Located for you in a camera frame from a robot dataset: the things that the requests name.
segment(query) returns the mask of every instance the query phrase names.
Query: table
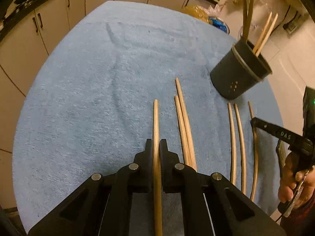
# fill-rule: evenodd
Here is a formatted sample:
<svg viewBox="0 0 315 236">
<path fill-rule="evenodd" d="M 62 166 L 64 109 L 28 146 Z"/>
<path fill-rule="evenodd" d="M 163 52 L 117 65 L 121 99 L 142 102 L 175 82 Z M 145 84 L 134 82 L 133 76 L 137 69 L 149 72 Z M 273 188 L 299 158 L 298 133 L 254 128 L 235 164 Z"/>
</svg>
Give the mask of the table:
<svg viewBox="0 0 315 236">
<path fill-rule="evenodd" d="M 15 134 L 13 184 L 26 232 L 93 173 L 115 173 L 144 150 L 152 137 L 155 98 L 160 138 L 166 138 L 169 150 L 183 160 L 175 77 L 184 93 L 198 172 L 230 178 L 227 101 L 209 74 L 233 42 L 191 16 L 129 2 L 106 2 L 75 26 L 37 75 Z M 245 135 L 249 197 L 253 137 L 247 101 L 257 117 L 278 125 L 282 121 L 267 80 L 235 100 Z M 258 137 L 255 202 L 271 214 L 278 204 L 277 140 L 260 130 Z M 153 235 L 152 207 L 151 195 L 134 195 L 130 235 Z M 179 194 L 163 195 L 164 235 L 183 235 L 181 209 Z"/>
</svg>

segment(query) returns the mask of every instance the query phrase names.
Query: blue towel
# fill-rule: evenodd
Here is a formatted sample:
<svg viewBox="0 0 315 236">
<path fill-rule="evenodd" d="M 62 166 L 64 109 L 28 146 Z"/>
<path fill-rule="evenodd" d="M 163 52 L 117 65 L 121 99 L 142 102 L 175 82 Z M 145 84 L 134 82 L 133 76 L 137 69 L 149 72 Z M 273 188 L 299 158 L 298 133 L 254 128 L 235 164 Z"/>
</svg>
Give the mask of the blue towel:
<svg viewBox="0 0 315 236">
<path fill-rule="evenodd" d="M 109 1 L 87 15 L 59 43 L 34 81 L 21 111 L 13 151 L 13 184 L 28 232 L 93 173 L 108 175 L 133 161 L 152 137 L 153 101 L 159 100 L 160 138 L 182 161 L 174 105 L 179 78 L 193 134 L 198 172 L 230 178 L 227 100 L 210 71 L 235 40 L 177 11 Z M 267 80 L 238 104 L 247 154 L 247 196 L 253 178 L 254 114 L 282 125 Z M 237 132 L 237 187 L 240 148 Z M 267 214 L 277 204 L 277 140 L 259 131 L 255 203 Z M 133 197 L 130 235 L 153 235 L 151 195 Z M 163 195 L 163 235 L 183 235 L 179 194 Z"/>
</svg>

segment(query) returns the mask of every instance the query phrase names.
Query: wooden chopstick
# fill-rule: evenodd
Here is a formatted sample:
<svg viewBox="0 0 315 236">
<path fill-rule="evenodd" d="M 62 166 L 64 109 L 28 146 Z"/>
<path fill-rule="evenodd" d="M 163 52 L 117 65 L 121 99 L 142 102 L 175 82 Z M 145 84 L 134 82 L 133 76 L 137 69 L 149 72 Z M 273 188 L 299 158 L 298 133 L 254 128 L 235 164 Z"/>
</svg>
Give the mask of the wooden chopstick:
<svg viewBox="0 0 315 236">
<path fill-rule="evenodd" d="M 182 140 L 184 162 L 186 165 L 191 166 L 189 146 L 188 146 L 188 141 L 187 141 L 183 114 L 181 110 L 181 104 L 179 102 L 179 98 L 177 95 L 174 98 L 175 98 L 175 106 L 176 106 L 176 112 L 177 112 L 177 117 L 178 117 L 179 132 L 181 134 L 181 140 Z"/>
<path fill-rule="evenodd" d="M 243 36 L 245 32 L 246 21 L 247 21 L 247 0 L 243 0 Z"/>
<path fill-rule="evenodd" d="M 248 39 L 248 35 L 249 35 L 250 24 L 252 22 L 253 11 L 254 11 L 254 0 L 250 0 L 249 1 L 249 8 L 248 8 L 248 15 L 247 15 L 247 19 L 246 19 L 246 25 L 245 25 L 245 29 L 243 32 L 243 38 L 244 38 L 246 43 L 247 43 L 247 39 Z"/>
<path fill-rule="evenodd" d="M 233 120 L 231 103 L 227 103 L 227 108 L 229 111 L 230 131 L 231 131 L 231 178 L 230 178 L 230 181 L 232 184 L 235 185 L 236 183 L 236 137 L 235 137 L 235 128 L 234 128 L 234 120 Z"/>
<path fill-rule="evenodd" d="M 263 28 L 263 30 L 262 30 L 260 36 L 259 36 L 258 41 L 256 42 L 255 47 L 253 48 L 253 53 L 254 53 L 254 54 L 256 54 L 258 48 L 260 47 L 260 44 L 261 44 L 261 42 L 262 42 L 262 39 L 264 38 L 265 33 L 266 33 L 266 31 L 267 31 L 267 28 L 268 28 L 268 26 L 269 26 L 269 23 L 270 23 L 270 21 L 271 21 L 271 17 L 272 17 L 272 12 L 270 12 L 269 17 L 268 17 L 268 20 L 267 20 L 266 24 L 264 25 L 264 28 Z"/>
<path fill-rule="evenodd" d="M 159 144 L 158 100 L 156 99 L 153 103 L 153 190 L 155 236 L 162 236 L 162 182 Z"/>
<path fill-rule="evenodd" d="M 188 114 L 187 114 L 187 110 L 186 110 L 184 96 L 183 96 L 182 88 L 181 88 L 181 85 L 179 83 L 179 79 L 178 78 L 175 79 L 175 83 L 176 83 L 178 98 L 179 98 L 179 102 L 181 104 L 181 110 L 182 110 L 184 124 L 185 124 L 185 129 L 186 129 L 186 135 L 187 135 L 187 141 L 188 141 L 188 147 L 189 147 L 189 153 L 190 153 L 191 167 L 195 171 L 197 171 L 197 164 L 196 164 L 196 157 L 195 157 L 195 149 L 194 149 L 194 144 L 193 144 L 192 131 L 190 129 L 190 123 L 189 123 L 189 119 L 188 119 Z"/>
<path fill-rule="evenodd" d="M 241 146 L 241 167 L 242 167 L 242 193 L 246 195 L 246 151 L 245 151 L 245 141 L 243 128 L 241 123 L 241 118 L 239 116 L 237 104 L 234 104 L 237 126 L 238 126 L 238 134 L 239 134 L 239 142 Z"/>
<path fill-rule="evenodd" d="M 250 102 L 248 102 L 250 118 L 254 118 L 254 113 Z M 255 193 L 257 187 L 257 180 L 258 180 L 258 141 L 257 141 L 257 129 L 253 127 L 253 139 L 254 139 L 254 176 L 253 176 L 253 186 L 252 192 L 250 194 L 251 201 L 255 200 Z"/>
<path fill-rule="evenodd" d="M 270 28 L 268 29 L 268 32 L 267 32 L 267 34 L 266 34 L 264 40 L 262 41 L 260 47 L 258 48 L 258 50 L 257 50 L 257 52 L 256 52 L 256 56 L 257 56 L 257 57 L 259 56 L 259 54 L 260 54 L 262 48 L 265 46 L 265 44 L 266 44 L 266 42 L 267 42 L 269 36 L 271 35 L 271 32 L 272 32 L 272 30 L 273 30 L 273 28 L 274 28 L 274 26 L 275 26 L 275 24 L 276 24 L 277 19 L 278 19 L 278 13 L 276 14 L 275 18 L 273 19 L 273 22 L 271 23 L 271 26 L 270 26 Z"/>
</svg>

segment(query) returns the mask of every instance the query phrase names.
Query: bolt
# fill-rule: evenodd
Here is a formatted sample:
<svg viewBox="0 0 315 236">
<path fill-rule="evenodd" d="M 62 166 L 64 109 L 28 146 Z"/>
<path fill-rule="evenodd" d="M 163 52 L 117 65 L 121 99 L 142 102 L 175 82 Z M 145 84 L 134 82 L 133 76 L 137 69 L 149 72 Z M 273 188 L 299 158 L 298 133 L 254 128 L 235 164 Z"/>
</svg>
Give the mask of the bolt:
<svg viewBox="0 0 315 236">
<path fill-rule="evenodd" d="M 182 164 L 182 163 L 177 163 L 177 164 L 175 164 L 175 168 L 176 168 L 177 170 L 182 170 L 183 168 L 185 168 L 185 165 Z"/>
<path fill-rule="evenodd" d="M 99 173 L 95 173 L 95 174 L 93 174 L 93 175 L 91 176 L 91 178 L 92 178 L 93 181 L 100 180 L 101 177 L 102 177 L 102 175 L 99 174 Z"/>
<path fill-rule="evenodd" d="M 139 165 L 136 164 L 136 163 L 131 163 L 131 164 L 129 165 L 129 168 L 130 168 L 131 170 L 136 170 L 137 168 L 139 168 Z"/>
<path fill-rule="evenodd" d="M 222 175 L 220 173 L 215 172 L 215 173 L 212 174 L 212 178 L 214 180 L 221 180 L 222 179 Z"/>
</svg>

